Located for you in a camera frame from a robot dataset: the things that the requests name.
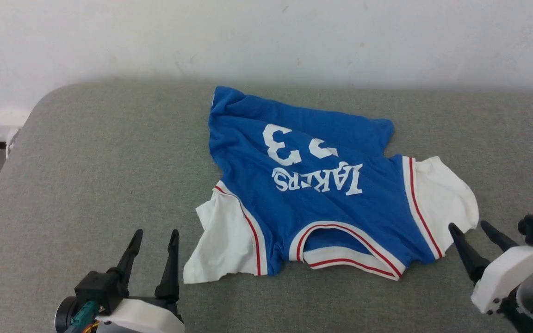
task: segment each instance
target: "white trim with red stripe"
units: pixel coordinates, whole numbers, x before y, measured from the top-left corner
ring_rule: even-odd
[[[357,251],[348,248],[342,248],[344,250],[339,251],[339,247],[320,248],[316,253],[314,253],[315,250],[304,252],[305,241],[311,232],[317,229],[338,229],[347,232],[361,242],[372,255],[368,256],[364,253],[359,253],[360,255],[358,255]],[[372,264],[372,259],[377,260],[378,263]],[[289,260],[304,261],[313,268],[351,265],[392,280],[398,280],[406,269],[400,260],[380,246],[366,232],[354,225],[337,221],[317,221],[306,225],[291,241]]]
[[[222,181],[217,182],[214,191],[219,191],[222,194],[234,196],[240,203],[240,207],[242,209],[242,212],[244,213],[244,217],[248,222],[248,230],[249,232],[251,232],[254,239],[254,250],[256,251],[254,253],[254,257],[256,257],[256,275],[267,275],[267,248],[265,246],[265,238],[264,234],[262,233],[262,229],[260,229],[260,225],[258,225],[258,222],[254,218],[254,216],[250,214],[248,209],[246,209],[240,198],[238,198],[237,195],[233,194],[233,192],[231,192],[226,186],[226,184],[224,184]]]
[[[415,166],[416,161],[414,158],[402,156],[404,191],[406,192],[406,198],[409,202],[410,214],[415,220],[417,227],[419,227],[421,235],[423,236],[423,238],[425,238],[425,241],[427,242],[431,253],[433,253],[435,259],[440,259],[444,257],[446,253],[444,253],[444,251],[440,249],[440,245],[434,238],[430,226],[428,225],[427,221],[425,221],[425,214],[421,209],[421,203],[417,202],[417,181]]]

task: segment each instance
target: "yellow wire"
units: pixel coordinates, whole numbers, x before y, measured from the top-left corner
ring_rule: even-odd
[[[86,327],[82,333],[90,333],[92,329],[96,326],[100,325],[100,321],[95,322],[94,324],[90,324],[88,327]]]

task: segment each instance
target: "gray table surface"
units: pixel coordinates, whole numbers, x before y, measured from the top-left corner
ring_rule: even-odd
[[[137,228],[132,295],[153,294],[172,228],[182,268],[202,232],[194,208],[220,177],[207,147],[213,88],[115,81],[67,86],[38,103],[0,174],[0,332],[52,332],[59,302],[90,270],[115,265]],[[475,192],[481,217],[522,240],[516,223],[533,212],[533,93],[236,88],[393,120],[388,156],[440,156]],[[479,230],[467,236],[486,257],[499,254]],[[453,247],[399,282],[287,263],[274,277],[237,274],[180,291],[188,332],[513,330],[476,312]]]

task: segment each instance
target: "blue jersey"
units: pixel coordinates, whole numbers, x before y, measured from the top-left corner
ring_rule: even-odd
[[[439,158],[385,158],[390,120],[293,107],[217,87],[209,129],[210,152],[223,176],[214,190],[218,198],[197,209],[205,228],[197,250],[205,248],[205,254],[193,254],[185,282],[219,278],[194,277],[211,270],[206,259],[199,263],[208,253],[231,259],[221,276],[273,275],[283,261],[303,261],[313,268],[351,265],[397,280],[412,261],[431,263],[451,244],[444,235],[450,221],[432,220],[456,215],[466,230],[478,220],[470,188]],[[439,192],[434,181],[442,185]],[[425,204],[417,202],[418,192]],[[452,207],[438,208],[446,203],[435,192]],[[207,239],[217,228],[219,236]],[[228,244],[205,245],[224,237]],[[242,250],[228,248],[236,240],[246,244]]]

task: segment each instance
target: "robotic arm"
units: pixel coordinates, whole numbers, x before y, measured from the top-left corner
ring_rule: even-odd
[[[172,231],[168,259],[154,297],[129,295],[133,261],[143,231],[137,230],[117,267],[106,273],[91,271],[66,297],[55,315],[57,333],[183,333],[178,314],[178,230]]]
[[[483,314],[502,314],[518,332],[533,333],[533,215],[518,224],[527,245],[518,245],[489,222],[480,226],[503,251],[492,263],[478,254],[453,223],[449,230],[474,284],[472,303]]]

